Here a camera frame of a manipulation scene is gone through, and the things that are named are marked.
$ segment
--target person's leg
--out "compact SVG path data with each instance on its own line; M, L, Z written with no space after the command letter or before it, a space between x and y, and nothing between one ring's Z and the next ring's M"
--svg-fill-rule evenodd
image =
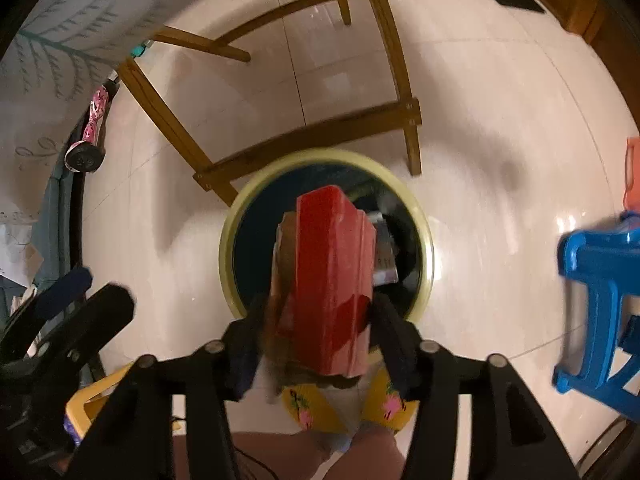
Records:
M393 430L365 424L324 480L399 480L403 469L404 456L396 446Z
M282 433L234 433L236 460L242 479L308 480L329 459L331 449L315 431ZM187 443L174 436L174 467L177 480L189 480Z

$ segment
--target wooden stool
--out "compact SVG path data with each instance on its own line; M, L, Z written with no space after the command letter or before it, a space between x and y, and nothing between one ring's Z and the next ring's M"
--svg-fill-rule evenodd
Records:
M163 27L153 35L152 39L161 43L170 43L248 62L251 55L240 48L230 46L229 43L288 14L330 1L332 0L295 0L265 12L215 40L173 27ZM351 14L348 0L337 1L344 24L350 25ZM422 118L418 99L411 93L409 75L404 62L404 53L396 29L396 22L388 0L369 0L369 3L385 45L398 98L382 105L363 108L296 128L216 163L210 160L197 142L187 133L133 58L127 58L118 67L118 74L149 118L193 168L195 171L193 177L196 182L206 191L213 190L227 205L231 205L238 195L238 192L231 185L232 180L260 170L281 156L308 148L335 146L342 142L389 132L396 128L404 130L409 172L412 175L419 175L422 173L422 168L420 166L420 142L418 141L417 125L422 124Z

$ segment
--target orange plastic object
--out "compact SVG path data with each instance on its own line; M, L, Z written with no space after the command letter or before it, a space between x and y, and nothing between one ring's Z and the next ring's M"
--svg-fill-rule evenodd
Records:
M626 140L626 190L623 204L628 211L640 212L640 137Z
M376 230L337 186L298 197L293 343L321 375L366 371Z

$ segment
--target blue plastic chair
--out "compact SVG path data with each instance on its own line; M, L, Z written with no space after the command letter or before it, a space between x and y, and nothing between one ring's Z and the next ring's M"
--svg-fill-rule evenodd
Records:
M632 316L618 343L625 295L640 296L640 216L624 213L612 232L576 231L558 247L560 275L584 283L589 291L587 337L580 373L556 366L554 385L572 388L640 422L640 397L623 389L640 371L640 316ZM609 377L616 346L631 355Z

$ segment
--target black cable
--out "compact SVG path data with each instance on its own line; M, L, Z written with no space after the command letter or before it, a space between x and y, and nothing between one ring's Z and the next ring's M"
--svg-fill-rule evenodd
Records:
M236 447L236 451L238 453L240 453L242 456L248 458L249 460L251 460L252 462L257 463L257 465L259 465L261 468L266 469L270 475L273 477L273 480L280 480L280 478L278 478L278 475L276 475L276 473L274 473L273 469L271 469L269 466L263 464L262 462L260 462L257 458L252 457L251 455L248 455L247 453L245 453L244 451L242 451L242 449L239 449Z

